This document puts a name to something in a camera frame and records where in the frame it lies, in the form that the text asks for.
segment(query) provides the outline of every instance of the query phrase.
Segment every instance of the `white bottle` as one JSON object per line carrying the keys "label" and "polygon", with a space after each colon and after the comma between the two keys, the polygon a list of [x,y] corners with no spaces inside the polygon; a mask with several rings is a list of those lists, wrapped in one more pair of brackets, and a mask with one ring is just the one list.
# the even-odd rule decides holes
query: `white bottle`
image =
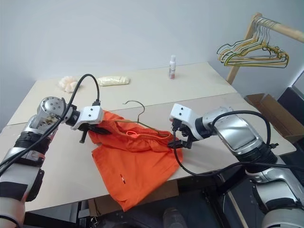
{"label": "white bottle", "polygon": [[170,65],[169,65],[169,79],[175,78],[175,55],[171,55]]}

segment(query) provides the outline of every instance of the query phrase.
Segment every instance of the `cardboard box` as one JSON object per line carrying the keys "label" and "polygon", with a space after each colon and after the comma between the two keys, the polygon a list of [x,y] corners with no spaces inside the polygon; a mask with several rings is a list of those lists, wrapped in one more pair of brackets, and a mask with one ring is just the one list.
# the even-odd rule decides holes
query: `cardboard box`
{"label": "cardboard box", "polygon": [[304,137],[304,126],[271,95],[247,95],[245,100],[259,110],[289,142],[294,143]]}
{"label": "cardboard box", "polygon": [[[177,181],[170,180],[149,194],[139,204],[150,203],[178,195],[179,190]],[[89,199],[90,216],[104,215],[121,209],[121,206],[110,195]]]}

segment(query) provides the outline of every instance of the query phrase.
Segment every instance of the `orange fabric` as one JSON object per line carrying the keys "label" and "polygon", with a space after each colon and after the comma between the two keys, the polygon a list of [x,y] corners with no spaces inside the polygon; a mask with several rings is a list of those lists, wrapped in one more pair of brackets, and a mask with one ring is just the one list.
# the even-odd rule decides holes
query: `orange fabric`
{"label": "orange fabric", "polygon": [[[124,211],[138,204],[161,186],[179,167],[168,131],[158,133],[136,123],[115,122],[122,117],[105,112],[99,127],[112,134],[89,132],[93,143],[101,143],[92,155],[110,195]],[[181,149],[178,156],[182,160]]]}

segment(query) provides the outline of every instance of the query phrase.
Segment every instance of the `clothes rack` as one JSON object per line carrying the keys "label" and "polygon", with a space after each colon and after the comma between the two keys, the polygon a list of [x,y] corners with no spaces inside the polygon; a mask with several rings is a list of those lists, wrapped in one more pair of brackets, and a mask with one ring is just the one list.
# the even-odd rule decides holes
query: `clothes rack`
{"label": "clothes rack", "polygon": [[[254,32],[254,25],[253,25],[253,21],[255,20],[256,17],[261,17],[262,14],[261,13],[256,13],[255,15],[252,16],[251,18],[251,22],[250,22],[250,25],[248,26],[248,29],[247,29],[247,33],[245,35],[245,39],[250,39],[252,38],[252,35],[253,35],[253,32]],[[304,33],[301,32],[301,31],[298,31],[296,29],[293,29],[291,27],[288,27],[286,25],[282,25],[280,23],[276,23],[272,26],[267,26],[267,23],[271,21],[271,20],[263,20],[262,22],[257,22],[257,24],[261,25],[261,26],[265,26],[265,27],[268,27],[270,30],[273,30],[273,31],[276,31],[278,33],[281,33],[285,36],[288,36],[292,39],[295,39],[295,40],[298,40],[302,43],[304,43]],[[236,77],[237,73],[238,73],[238,70],[239,70],[239,66],[233,66],[226,78],[226,81],[229,83],[229,84],[232,84],[233,83],[233,80],[234,78]]]}

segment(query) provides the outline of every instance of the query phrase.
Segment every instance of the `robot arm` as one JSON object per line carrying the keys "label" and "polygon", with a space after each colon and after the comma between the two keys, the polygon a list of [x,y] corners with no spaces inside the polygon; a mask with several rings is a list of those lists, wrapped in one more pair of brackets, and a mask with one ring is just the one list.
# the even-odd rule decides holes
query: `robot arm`
{"label": "robot arm", "polygon": [[[35,143],[61,117],[66,104],[57,97],[46,97],[38,106],[37,114],[30,118],[13,148],[9,149],[4,160],[23,151]],[[108,134],[109,132],[96,125],[103,119],[103,110],[99,105],[87,106],[81,110],[72,105],[62,123],[71,126],[72,130],[83,131],[81,143],[88,130]],[[26,201],[36,198],[44,171],[41,166],[48,146],[57,129],[37,146],[24,154],[0,176],[0,227],[21,227],[24,219]]]}
{"label": "robot arm", "polygon": [[[187,141],[178,140],[176,147],[191,148],[192,142],[218,135],[240,162],[284,164],[275,156],[256,130],[237,115],[213,120],[232,111],[221,107],[199,116],[191,109],[175,104],[170,114],[173,130],[181,131]],[[253,194],[260,209],[266,214],[262,228],[304,228],[304,188],[289,169],[261,166],[246,167],[246,174],[255,184]]]}

